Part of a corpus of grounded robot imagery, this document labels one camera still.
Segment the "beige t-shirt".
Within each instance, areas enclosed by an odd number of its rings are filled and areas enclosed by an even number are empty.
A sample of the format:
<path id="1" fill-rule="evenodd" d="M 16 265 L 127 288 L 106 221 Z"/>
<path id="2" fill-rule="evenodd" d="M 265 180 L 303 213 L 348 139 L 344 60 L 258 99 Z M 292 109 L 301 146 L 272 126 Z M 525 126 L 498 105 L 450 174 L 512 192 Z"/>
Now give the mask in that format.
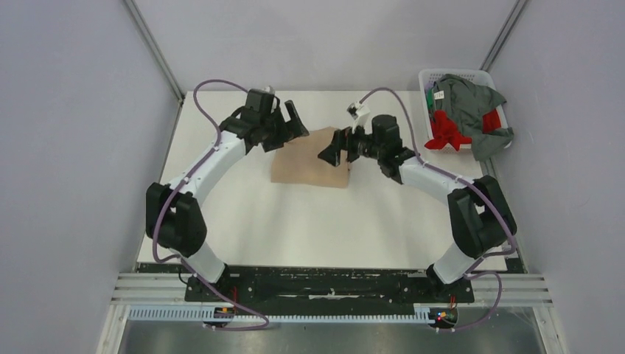
<path id="1" fill-rule="evenodd" d="M 332 141 L 334 131 L 334 127 L 326 127 L 285 143 L 274 155 L 270 181 L 277 184 L 348 187 L 351 166 L 346 162 L 344 152 L 337 167 L 318 158 L 318 154 Z"/>

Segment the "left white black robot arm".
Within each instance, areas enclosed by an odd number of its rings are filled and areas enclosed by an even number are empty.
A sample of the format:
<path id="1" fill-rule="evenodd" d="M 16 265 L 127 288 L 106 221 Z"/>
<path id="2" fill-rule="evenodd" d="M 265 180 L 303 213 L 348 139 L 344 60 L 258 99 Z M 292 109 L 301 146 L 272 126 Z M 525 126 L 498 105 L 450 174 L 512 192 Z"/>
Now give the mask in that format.
<path id="1" fill-rule="evenodd" d="M 231 293 L 227 265 L 206 242 L 201 206 L 219 180 L 256 146 L 265 152 L 283 148 L 309 131 L 292 100 L 282 102 L 272 91 L 251 89 L 245 103 L 217 125 L 209 147 L 193 164 L 166 184 L 152 183 L 146 192 L 145 232 L 158 248 L 172 252 L 204 279 L 203 290 L 213 300 Z"/>

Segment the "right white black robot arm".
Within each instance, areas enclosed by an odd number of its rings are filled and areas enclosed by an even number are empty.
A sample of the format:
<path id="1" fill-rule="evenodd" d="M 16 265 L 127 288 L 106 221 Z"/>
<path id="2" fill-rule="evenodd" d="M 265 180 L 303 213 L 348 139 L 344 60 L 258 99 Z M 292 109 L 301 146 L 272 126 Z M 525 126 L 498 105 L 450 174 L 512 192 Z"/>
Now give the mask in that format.
<path id="1" fill-rule="evenodd" d="M 466 179 L 428 164 L 403 145 L 396 117 L 382 114 L 372 121 L 371 133 L 357 126 L 336 130 L 318 158 L 337 167 L 360 157 L 377 161 L 384 176 L 434 197 L 447 206 L 453 242 L 428 267 L 427 295 L 444 301 L 455 282 L 517 232 L 517 224 L 496 178 Z"/>

